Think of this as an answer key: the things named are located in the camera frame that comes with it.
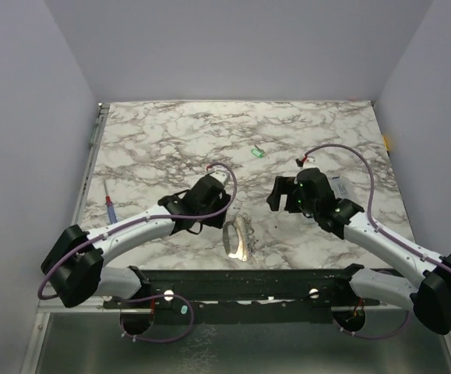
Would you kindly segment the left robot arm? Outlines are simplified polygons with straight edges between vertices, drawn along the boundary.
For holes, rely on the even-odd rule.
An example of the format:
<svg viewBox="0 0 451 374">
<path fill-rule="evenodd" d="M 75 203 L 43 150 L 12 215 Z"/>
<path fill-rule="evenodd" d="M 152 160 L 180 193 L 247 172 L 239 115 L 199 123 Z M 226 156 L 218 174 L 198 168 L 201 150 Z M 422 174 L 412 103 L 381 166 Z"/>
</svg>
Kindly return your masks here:
<svg viewBox="0 0 451 374">
<path fill-rule="evenodd" d="M 45 280 L 66 308 L 92 296 L 123 299 L 136 308 L 149 295 L 150 282 L 136 266 L 114 268 L 109 264 L 122 254 L 194 224 L 222 228 L 232 197 L 225 187 L 231 176 L 212 171 L 189 190 L 161 198 L 155 206 L 130 219 L 84 231 L 66 228 L 41 264 Z"/>
</svg>

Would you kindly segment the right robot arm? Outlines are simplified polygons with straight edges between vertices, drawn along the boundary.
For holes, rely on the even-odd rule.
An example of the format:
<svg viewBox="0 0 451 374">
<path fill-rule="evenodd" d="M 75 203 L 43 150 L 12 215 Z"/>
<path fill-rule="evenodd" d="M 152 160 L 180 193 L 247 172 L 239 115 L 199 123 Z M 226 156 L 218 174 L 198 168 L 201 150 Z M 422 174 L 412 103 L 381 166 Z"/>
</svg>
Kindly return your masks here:
<svg viewBox="0 0 451 374">
<path fill-rule="evenodd" d="M 272 211 L 310 216 L 324 231 L 366 249 L 397 271 L 392 276 L 349 266 L 349 274 L 333 286 L 339 303 L 375 299 L 412 312 L 434 333 L 451 331 L 451 253 L 442 256 L 386 231 L 362 206 L 336 196 L 318 168 L 277 176 L 266 202 Z"/>
</svg>

